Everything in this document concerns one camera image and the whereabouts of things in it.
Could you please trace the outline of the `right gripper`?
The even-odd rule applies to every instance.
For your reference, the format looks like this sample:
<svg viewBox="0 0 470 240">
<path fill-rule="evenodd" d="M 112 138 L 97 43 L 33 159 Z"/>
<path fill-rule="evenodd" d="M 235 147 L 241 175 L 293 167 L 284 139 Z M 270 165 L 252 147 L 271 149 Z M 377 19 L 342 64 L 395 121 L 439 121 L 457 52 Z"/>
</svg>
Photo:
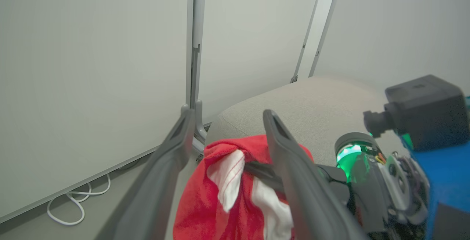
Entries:
<svg viewBox="0 0 470 240">
<path fill-rule="evenodd" d="M 335 156 L 336 166 L 319 172 L 370 239 L 425 239 L 430 184 L 414 159 L 384 156 L 361 132 L 339 137 Z"/>
</svg>

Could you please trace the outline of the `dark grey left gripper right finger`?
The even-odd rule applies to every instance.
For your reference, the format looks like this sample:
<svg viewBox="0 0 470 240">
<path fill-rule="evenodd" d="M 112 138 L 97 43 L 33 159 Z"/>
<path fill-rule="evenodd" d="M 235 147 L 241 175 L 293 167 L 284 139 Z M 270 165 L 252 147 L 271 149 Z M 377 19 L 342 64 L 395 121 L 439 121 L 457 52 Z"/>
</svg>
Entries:
<svg viewBox="0 0 470 240">
<path fill-rule="evenodd" d="M 282 179 L 299 240 L 366 240 L 357 220 L 334 195 L 318 167 L 272 110 L 263 112 L 275 173 Z"/>
</svg>

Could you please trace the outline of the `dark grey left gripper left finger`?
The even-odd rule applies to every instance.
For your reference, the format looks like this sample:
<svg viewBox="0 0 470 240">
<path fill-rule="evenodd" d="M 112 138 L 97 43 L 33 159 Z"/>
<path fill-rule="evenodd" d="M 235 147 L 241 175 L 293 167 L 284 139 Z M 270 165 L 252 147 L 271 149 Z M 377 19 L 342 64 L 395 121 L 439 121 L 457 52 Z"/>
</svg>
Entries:
<svg viewBox="0 0 470 240">
<path fill-rule="evenodd" d="M 97 234 L 97 240 L 163 240 L 178 174 L 192 152 L 195 112 L 186 109 Z"/>
</svg>

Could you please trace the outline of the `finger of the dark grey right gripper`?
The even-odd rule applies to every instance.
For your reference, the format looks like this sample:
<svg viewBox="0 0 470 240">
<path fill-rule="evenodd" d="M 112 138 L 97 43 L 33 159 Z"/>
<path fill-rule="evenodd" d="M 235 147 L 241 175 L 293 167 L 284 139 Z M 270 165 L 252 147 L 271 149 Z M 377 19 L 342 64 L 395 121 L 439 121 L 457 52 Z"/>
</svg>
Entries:
<svg viewBox="0 0 470 240">
<path fill-rule="evenodd" d="M 282 179 L 277 176 L 272 165 L 257 161 L 245 163 L 245 172 L 248 172 L 278 193 L 285 193 Z"/>
</svg>

